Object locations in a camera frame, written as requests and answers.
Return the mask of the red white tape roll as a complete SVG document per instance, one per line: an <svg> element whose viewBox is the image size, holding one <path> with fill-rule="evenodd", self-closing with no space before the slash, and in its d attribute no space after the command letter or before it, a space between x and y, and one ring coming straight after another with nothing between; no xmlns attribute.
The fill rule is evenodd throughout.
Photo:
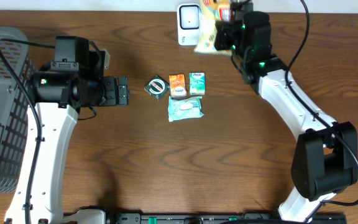
<svg viewBox="0 0 358 224"><path fill-rule="evenodd" d="M159 75L155 75L145 86L144 90L157 101L163 98L169 92L170 86Z"/></svg>

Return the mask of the small teal tissue pack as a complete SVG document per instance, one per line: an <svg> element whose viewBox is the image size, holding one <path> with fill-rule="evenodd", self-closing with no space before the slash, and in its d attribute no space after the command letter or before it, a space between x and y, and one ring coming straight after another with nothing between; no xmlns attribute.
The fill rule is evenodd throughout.
<svg viewBox="0 0 358 224"><path fill-rule="evenodd" d="M206 93L206 79L203 72L190 73L190 95L204 95Z"/></svg>

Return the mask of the small orange tissue pack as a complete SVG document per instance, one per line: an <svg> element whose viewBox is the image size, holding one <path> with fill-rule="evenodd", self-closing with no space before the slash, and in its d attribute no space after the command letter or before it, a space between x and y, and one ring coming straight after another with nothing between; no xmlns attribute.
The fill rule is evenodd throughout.
<svg viewBox="0 0 358 224"><path fill-rule="evenodd" d="M186 84L185 84L185 75L170 75L170 96L172 98L181 98L187 95Z"/></svg>

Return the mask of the green Zappy wipes pack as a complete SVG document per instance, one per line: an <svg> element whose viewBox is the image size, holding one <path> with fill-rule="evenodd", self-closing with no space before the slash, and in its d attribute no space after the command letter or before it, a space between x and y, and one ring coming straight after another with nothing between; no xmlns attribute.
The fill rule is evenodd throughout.
<svg viewBox="0 0 358 224"><path fill-rule="evenodd" d="M202 118L204 116L201 111L202 98L202 96L194 96L184 100L174 100L170 96L168 101L168 121Z"/></svg>

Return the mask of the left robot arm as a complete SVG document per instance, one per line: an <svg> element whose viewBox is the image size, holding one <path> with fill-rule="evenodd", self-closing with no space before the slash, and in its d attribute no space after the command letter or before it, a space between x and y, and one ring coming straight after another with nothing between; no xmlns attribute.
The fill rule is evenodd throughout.
<svg viewBox="0 0 358 224"><path fill-rule="evenodd" d="M63 214L62 184L80 110L129 103L127 77L106 77L109 54L88 39L59 35L54 59L21 85L29 102L27 140L5 223L110 223L103 208Z"/></svg>

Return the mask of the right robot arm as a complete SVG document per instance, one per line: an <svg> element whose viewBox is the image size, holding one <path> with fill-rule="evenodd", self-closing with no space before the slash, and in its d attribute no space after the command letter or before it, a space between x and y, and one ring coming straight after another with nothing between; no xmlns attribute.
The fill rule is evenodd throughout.
<svg viewBox="0 0 358 224"><path fill-rule="evenodd" d="M341 214L319 210L358 182L358 137L350 122L339 123L299 87L291 66L272 53L269 15L251 1L229 4L229 19L216 23L218 50L230 50L231 62L256 94L288 126L296 146L291 165L294 184L273 215L245 215L243 223L345 223Z"/></svg>

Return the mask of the white barcode scanner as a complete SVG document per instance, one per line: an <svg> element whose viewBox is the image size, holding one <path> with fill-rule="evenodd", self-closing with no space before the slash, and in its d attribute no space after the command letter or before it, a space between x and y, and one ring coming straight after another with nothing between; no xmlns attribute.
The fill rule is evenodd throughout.
<svg viewBox="0 0 358 224"><path fill-rule="evenodd" d="M180 45L197 45L200 36L199 4L186 3L177 7L177 31Z"/></svg>

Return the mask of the grey plastic mesh basket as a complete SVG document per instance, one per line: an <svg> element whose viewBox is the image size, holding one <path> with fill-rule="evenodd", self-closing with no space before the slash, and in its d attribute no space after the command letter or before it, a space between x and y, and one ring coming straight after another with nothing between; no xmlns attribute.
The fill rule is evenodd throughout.
<svg viewBox="0 0 358 224"><path fill-rule="evenodd" d="M0 50L21 82L36 72L27 37L18 29L0 27ZM27 139L27 100L0 58L0 193L16 189Z"/></svg>

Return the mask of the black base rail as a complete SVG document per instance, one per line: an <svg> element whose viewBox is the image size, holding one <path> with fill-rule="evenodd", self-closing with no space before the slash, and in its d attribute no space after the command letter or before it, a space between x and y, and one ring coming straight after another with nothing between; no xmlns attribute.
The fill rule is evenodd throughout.
<svg viewBox="0 0 358 224"><path fill-rule="evenodd" d="M220 224L220 223L285 223L269 213L246 212L243 214L140 214L109 213L103 210L80 210L63 218L63 223L110 223L110 224Z"/></svg>

